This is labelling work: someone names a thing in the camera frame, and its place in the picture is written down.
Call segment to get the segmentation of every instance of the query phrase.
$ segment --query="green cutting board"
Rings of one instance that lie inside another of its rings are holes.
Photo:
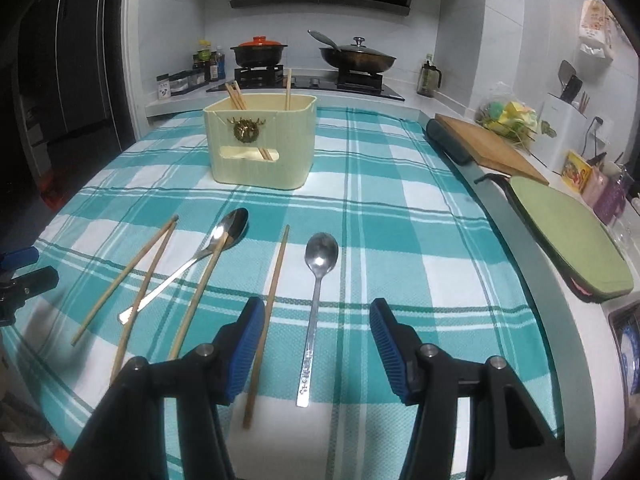
[[[530,178],[513,176],[510,185],[540,234],[573,271],[577,285],[606,299],[631,292],[629,266],[590,209]]]

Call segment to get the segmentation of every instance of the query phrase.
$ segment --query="blue and white plate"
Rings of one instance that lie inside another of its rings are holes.
[[[622,369],[626,379],[626,390],[633,395],[640,382],[640,344],[638,334],[627,325],[622,329],[620,337],[620,354],[622,355]]]

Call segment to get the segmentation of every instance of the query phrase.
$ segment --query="metal bolt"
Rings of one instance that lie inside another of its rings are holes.
[[[507,365],[507,361],[501,355],[494,355],[489,359],[489,364],[498,370],[502,370]]]
[[[196,354],[207,357],[213,354],[213,345],[211,343],[202,343],[196,346]]]
[[[420,347],[420,353],[425,357],[434,357],[438,353],[438,347],[431,343],[426,343]]]
[[[127,368],[133,368],[134,370],[140,370],[140,368],[145,367],[147,364],[146,359],[141,356],[135,356],[127,361],[125,365]]]

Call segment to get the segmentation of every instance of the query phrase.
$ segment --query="tablecloth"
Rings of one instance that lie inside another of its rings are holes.
[[[122,329],[116,314],[132,303],[155,249],[73,348],[69,341],[87,311],[172,214],[180,216],[178,227],[151,287],[238,206],[249,211],[248,230],[220,257],[182,346],[185,353],[210,341],[249,296],[266,298],[280,237],[290,224],[251,430],[241,429],[246,394],[221,409],[238,476],[398,477],[415,407],[394,396],[376,351],[368,306],[378,297],[386,298],[399,322],[453,357],[484,362],[505,356],[550,427],[559,429],[552,362],[534,305],[499,232],[455,167],[424,139],[417,122],[319,107],[314,164],[297,190],[215,182],[202,113],[186,112],[101,170],[38,238],[37,267],[54,266],[60,283],[20,309],[4,339],[68,446],[108,387]],[[340,255],[322,282],[312,402],[303,409],[294,400],[314,284],[303,253],[319,231],[334,235]],[[196,264],[140,313],[129,356],[166,359],[205,265]],[[468,403],[461,401],[454,478],[462,478],[466,466],[468,417]],[[181,478],[170,401],[165,431],[170,477]]]

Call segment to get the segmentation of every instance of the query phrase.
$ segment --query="table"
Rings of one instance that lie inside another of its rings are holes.
[[[551,428],[562,430],[550,353],[513,257],[418,123],[319,107],[314,165],[293,192],[219,184],[209,165],[202,113],[179,114],[100,171],[38,239],[38,266],[56,267],[60,283],[17,312],[4,341],[68,446],[108,387],[122,329],[116,314],[134,299],[154,250],[73,348],[69,340],[87,311],[172,214],[180,221],[151,286],[238,206],[249,210],[248,231],[220,257],[182,352],[235,320],[247,297],[266,297],[282,230],[290,224],[251,430],[241,429],[244,394],[221,410],[239,477],[398,476],[415,409],[391,392],[369,331],[368,305],[378,297],[399,322],[453,357],[505,356]],[[318,231],[334,235],[340,257],[322,282],[312,402],[301,409],[294,400],[314,282],[303,253]],[[166,358],[205,265],[196,264],[140,313],[129,356]],[[454,478],[462,478],[466,466],[464,400],[459,411]],[[165,431],[170,477],[181,478],[169,401]]]

